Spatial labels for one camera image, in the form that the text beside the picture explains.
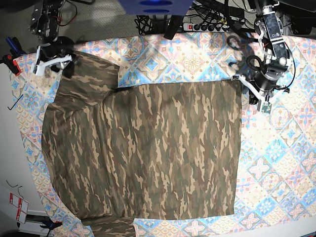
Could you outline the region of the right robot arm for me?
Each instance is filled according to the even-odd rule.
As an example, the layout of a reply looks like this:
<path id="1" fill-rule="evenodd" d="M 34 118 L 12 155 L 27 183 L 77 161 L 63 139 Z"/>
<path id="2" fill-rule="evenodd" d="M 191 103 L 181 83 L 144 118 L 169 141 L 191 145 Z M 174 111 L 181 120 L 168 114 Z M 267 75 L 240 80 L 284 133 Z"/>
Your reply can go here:
<path id="1" fill-rule="evenodd" d="M 31 72 L 43 76 L 46 69 L 61 72 L 71 78 L 74 74 L 77 57 L 74 54 L 72 39 L 59 36 L 61 8 L 64 0 L 41 0 L 35 4 L 30 22 L 30 31 L 38 36 L 39 45 Z"/>

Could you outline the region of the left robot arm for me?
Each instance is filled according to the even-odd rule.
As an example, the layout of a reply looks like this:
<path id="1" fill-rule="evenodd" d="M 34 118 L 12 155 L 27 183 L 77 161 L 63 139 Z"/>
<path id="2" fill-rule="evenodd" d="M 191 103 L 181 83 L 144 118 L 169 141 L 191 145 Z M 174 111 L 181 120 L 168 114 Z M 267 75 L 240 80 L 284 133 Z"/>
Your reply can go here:
<path id="1" fill-rule="evenodd" d="M 259 35 L 257 41 L 264 55 L 263 59 L 250 55 L 246 64 L 255 74 L 249 78 L 234 76 L 249 89 L 249 103 L 257 105 L 259 111 L 267 112 L 272 107 L 271 93 L 274 90 L 289 92 L 289 86 L 279 86 L 277 82 L 294 64 L 292 52 L 283 39 L 283 25 L 274 8 L 279 2 L 273 0 L 243 1 L 247 11 L 256 14 L 254 30 Z"/>

